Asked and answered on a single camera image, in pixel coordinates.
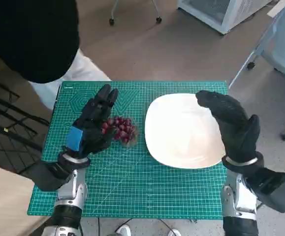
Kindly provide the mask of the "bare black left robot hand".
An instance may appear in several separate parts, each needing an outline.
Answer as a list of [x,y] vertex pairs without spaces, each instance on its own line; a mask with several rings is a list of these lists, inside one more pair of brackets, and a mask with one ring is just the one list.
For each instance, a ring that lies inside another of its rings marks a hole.
[[110,146],[114,129],[107,128],[103,131],[102,125],[109,118],[117,96],[118,90],[105,84],[88,100],[81,115],[70,128],[65,142],[65,153],[72,158],[83,159]]

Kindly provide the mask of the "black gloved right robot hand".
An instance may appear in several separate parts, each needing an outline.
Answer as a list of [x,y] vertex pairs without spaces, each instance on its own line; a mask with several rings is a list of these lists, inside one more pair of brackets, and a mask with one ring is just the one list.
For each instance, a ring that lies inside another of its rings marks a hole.
[[236,163],[246,163],[256,158],[259,117],[248,117],[240,102],[229,95],[201,90],[196,93],[196,98],[198,104],[210,109],[216,119],[226,156]]

